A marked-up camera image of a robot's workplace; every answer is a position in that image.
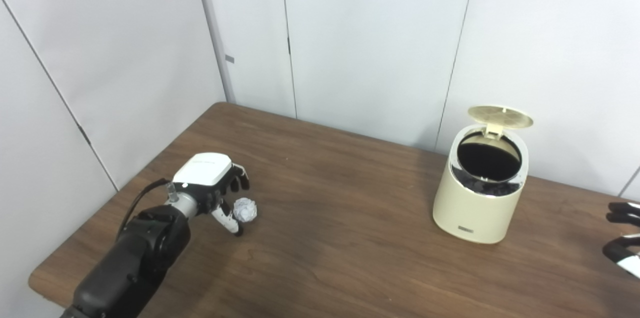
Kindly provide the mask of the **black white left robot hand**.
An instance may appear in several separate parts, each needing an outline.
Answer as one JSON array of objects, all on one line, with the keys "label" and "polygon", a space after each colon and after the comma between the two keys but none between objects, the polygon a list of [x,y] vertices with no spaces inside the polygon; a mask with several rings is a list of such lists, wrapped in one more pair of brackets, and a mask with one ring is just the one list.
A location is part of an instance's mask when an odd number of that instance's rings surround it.
[{"label": "black white left robot hand", "polygon": [[167,186],[167,206],[178,209],[187,221],[212,216],[236,237],[243,226],[224,199],[228,192],[250,189],[249,175],[242,165],[220,152],[200,152],[179,168]]}]

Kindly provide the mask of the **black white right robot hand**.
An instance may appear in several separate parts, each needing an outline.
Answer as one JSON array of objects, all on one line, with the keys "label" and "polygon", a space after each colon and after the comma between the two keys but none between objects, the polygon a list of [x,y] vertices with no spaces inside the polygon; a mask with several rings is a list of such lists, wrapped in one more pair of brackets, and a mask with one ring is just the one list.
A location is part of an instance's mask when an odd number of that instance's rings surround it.
[{"label": "black white right robot hand", "polygon": [[[610,223],[624,223],[640,226],[640,206],[636,202],[610,202],[606,220]],[[623,234],[602,247],[602,254],[622,270],[636,279],[640,278],[640,256],[631,248],[640,247],[640,234]]]}]

